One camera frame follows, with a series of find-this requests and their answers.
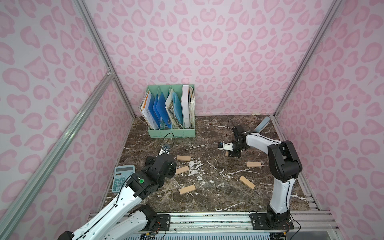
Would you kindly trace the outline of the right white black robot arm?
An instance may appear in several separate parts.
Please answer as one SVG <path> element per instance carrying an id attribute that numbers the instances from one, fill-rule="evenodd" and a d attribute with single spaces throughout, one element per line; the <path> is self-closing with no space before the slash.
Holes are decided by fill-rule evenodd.
<path id="1" fill-rule="evenodd" d="M 246 132 L 241 125 L 234 126 L 235 139 L 230 143 L 220 143 L 218 148 L 229 153 L 229 157 L 241 157 L 241 152 L 249 148 L 258 149 L 269 157 L 269 168 L 274 178 L 272 198 L 265 215 L 267 226 L 276 229 L 291 219 L 290 196 L 299 173 L 303 170 L 294 144 L 291 141 L 278 141 L 256 132 Z"/>

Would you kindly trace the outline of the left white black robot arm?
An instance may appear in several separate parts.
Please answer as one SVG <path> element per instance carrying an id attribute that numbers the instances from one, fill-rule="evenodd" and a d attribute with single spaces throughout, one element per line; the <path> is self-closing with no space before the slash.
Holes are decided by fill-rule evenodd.
<path id="1" fill-rule="evenodd" d="M 128 211 L 141 204 L 150 194 L 161 188 L 166 178 L 176 174 L 177 161 L 169 153 L 147 157 L 146 166 L 131 175 L 121 187 L 118 195 L 89 222 L 74 232 L 65 231 L 59 240 L 122 240 L 143 230 L 148 223 L 155 223 L 156 212 L 142 206 L 127 219 L 118 221 Z"/>

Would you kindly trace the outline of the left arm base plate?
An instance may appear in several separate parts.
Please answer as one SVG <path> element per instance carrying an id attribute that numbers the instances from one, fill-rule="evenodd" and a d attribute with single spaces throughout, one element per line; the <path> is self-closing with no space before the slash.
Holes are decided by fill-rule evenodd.
<path id="1" fill-rule="evenodd" d="M 171 223 L 171 215 L 169 214 L 159 214 L 156 217 L 148 220 L 147 225 L 142 231 L 155 231 L 155 230 L 165 230 L 168 231 L 170 229 Z"/>

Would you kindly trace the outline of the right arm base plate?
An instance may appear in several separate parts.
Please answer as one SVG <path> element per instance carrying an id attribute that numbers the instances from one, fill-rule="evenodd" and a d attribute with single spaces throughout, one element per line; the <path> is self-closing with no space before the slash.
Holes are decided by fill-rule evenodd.
<path id="1" fill-rule="evenodd" d="M 253 230 L 293 230 L 294 224 L 290 212 L 276 214 L 273 211 L 266 213 L 249 212 Z"/>

